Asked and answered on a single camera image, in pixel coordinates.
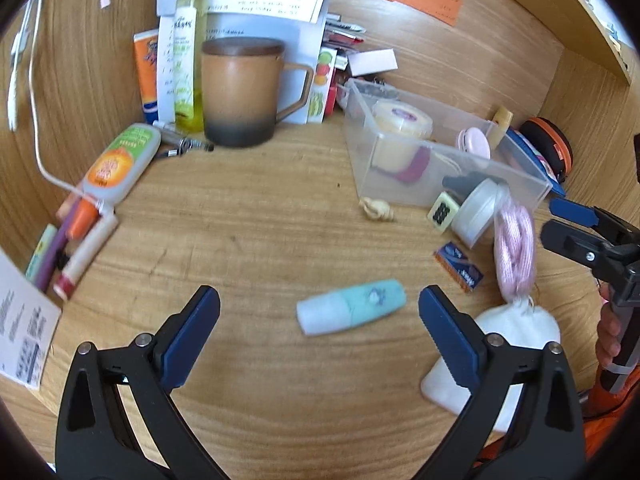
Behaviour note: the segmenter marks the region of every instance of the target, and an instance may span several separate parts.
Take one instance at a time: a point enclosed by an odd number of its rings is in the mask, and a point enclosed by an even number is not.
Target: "screw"
[[[78,353],[80,355],[87,355],[91,351],[91,343],[85,341],[84,343],[80,343],[78,346]]]
[[[495,347],[504,345],[504,338],[500,334],[489,334],[486,337],[486,341],[491,346],[495,346]]]
[[[552,341],[547,346],[549,347],[549,350],[551,350],[552,354],[560,355],[562,353],[562,347],[560,346],[560,343]]]
[[[144,348],[145,346],[149,346],[149,343],[151,343],[151,340],[153,339],[153,336],[151,334],[139,334],[136,337],[136,346],[139,346],[140,348]]]

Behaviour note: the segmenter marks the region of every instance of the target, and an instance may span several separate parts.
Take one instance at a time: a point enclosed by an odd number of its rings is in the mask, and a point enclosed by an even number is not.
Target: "clear plastic box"
[[[446,190],[460,202],[484,179],[508,184],[511,195],[534,210],[551,189],[546,176],[505,136],[491,160],[455,148],[460,131],[475,126],[486,135],[491,121],[394,88],[350,79],[346,83],[344,135],[359,197],[431,207]],[[430,140],[380,129],[372,109],[393,99],[426,113],[433,120]]]

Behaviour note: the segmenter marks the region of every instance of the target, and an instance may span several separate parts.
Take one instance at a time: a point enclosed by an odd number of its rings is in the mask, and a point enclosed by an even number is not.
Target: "human hand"
[[[598,362],[607,367],[613,361],[613,358],[620,353],[620,343],[616,337],[620,333],[622,327],[620,320],[616,316],[609,301],[609,285],[603,283],[600,286],[600,295],[607,301],[600,311],[600,322],[598,323],[598,341],[596,342],[596,357]]]

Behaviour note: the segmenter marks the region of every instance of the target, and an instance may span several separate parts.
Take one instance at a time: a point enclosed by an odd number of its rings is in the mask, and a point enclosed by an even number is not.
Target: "pink cord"
[[[509,302],[530,295],[536,280],[533,218],[511,197],[495,215],[495,270],[502,297]]]

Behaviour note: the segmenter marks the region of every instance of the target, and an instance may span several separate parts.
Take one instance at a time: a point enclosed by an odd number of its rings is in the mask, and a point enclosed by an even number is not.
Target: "white pouch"
[[[534,306],[531,298],[490,308],[476,318],[476,323],[485,334],[501,334],[512,346],[542,349],[549,341],[560,342],[558,323],[545,309]],[[460,414],[470,397],[469,390],[453,380],[442,357],[422,380],[420,389],[425,397],[455,415]],[[506,433],[521,391],[521,384],[509,388],[494,431]]]

